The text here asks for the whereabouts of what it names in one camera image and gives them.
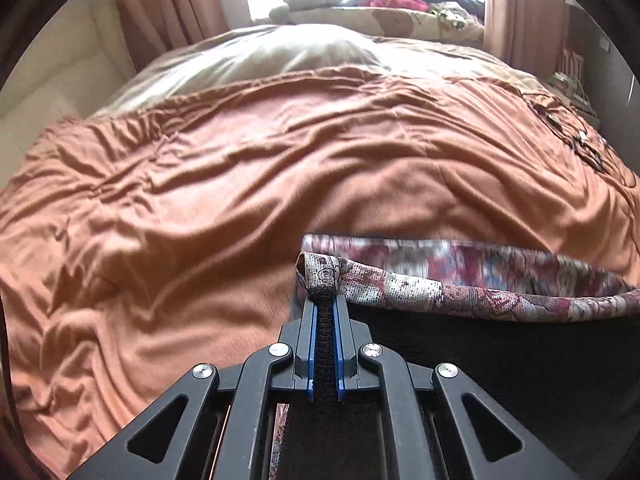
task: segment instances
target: orange bedspread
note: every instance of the orange bedspread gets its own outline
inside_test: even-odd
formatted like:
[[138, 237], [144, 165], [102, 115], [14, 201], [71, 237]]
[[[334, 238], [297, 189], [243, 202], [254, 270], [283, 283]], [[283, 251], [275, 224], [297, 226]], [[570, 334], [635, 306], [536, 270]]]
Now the orange bedspread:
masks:
[[547, 249], [640, 284], [635, 175], [588, 137], [607, 173], [508, 86], [356, 68], [62, 121], [0, 196], [28, 443], [63, 477], [192, 364], [274, 341], [306, 232]]

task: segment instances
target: white wall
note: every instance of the white wall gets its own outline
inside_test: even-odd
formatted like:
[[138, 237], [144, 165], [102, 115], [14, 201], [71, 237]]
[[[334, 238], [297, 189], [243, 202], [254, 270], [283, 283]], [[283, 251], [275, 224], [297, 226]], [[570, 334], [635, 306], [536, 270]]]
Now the white wall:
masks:
[[87, 117], [134, 74], [114, 1], [69, 0], [0, 90], [0, 186], [46, 124]]

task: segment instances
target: metal screw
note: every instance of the metal screw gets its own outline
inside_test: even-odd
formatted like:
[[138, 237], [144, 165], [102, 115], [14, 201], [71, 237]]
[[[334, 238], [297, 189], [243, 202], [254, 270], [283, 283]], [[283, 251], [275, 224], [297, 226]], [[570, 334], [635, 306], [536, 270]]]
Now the metal screw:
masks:
[[367, 357], [378, 357], [382, 354], [382, 346], [377, 343], [367, 343], [362, 346], [362, 353]]
[[442, 363], [438, 366], [438, 373], [447, 379], [453, 379], [458, 374], [458, 367], [451, 363]]
[[191, 373], [196, 379], [206, 379], [213, 373], [213, 366], [209, 363], [200, 363], [193, 367]]
[[274, 343], [269, 347], [269, 353], [274, 357], [283, 357], [289, 353], [289, 345]]

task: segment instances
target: pink curtain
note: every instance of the pink curtain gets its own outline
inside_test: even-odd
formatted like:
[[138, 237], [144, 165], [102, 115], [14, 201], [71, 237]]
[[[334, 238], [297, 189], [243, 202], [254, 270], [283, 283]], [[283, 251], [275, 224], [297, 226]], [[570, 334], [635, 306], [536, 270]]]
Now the pink curtain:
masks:
[[487, 0], [484, 49], [547, 78], [558, 66], [564, 19], [564, 0]]
[[138, 70], [164, 52], [228, 30], [220, 0], [116, 0]]

